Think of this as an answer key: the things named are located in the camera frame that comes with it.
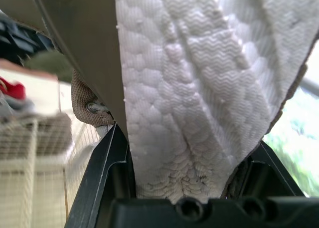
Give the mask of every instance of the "metal eyelet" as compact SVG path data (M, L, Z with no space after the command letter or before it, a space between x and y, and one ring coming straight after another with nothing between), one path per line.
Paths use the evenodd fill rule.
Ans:
M86 104L86 110L95 114L98 112L108 112L108 108L106 106L96 104L95 102L89 102Z

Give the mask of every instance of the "white mesh basket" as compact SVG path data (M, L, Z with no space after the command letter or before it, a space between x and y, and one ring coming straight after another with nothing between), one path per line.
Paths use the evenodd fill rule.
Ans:
M0 228L62 228L90 153L100 140L74 114L31 117L0 126Z

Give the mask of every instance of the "black plastic frame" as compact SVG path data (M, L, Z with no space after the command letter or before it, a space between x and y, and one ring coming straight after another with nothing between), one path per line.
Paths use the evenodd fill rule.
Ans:
M238 200L216 199L207 205L181 200L176 206L169 200L139 200L128 142L116 124L91 156L65 228L211 227L212 224L268 228L274 222L279 228L319 227L317 216L301 224L310 214L319 214L319 200L304 197L269 146L261 142L244 162L248 169ZM188 213L185 216L183 208L178 208L185 202L201 211L198 212L201 215L196 217L195 212L194 217L187 219Z

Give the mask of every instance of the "gray fabric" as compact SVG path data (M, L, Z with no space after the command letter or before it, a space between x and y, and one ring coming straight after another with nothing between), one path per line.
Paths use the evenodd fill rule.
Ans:
M0 92L0 122L25 117L34 111L34 103L29 100L17 100Z

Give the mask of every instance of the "textured rubber sole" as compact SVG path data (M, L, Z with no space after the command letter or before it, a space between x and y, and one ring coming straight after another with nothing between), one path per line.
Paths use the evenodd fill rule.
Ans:
M116 0L137 193L221 196L278 114L318 0Z

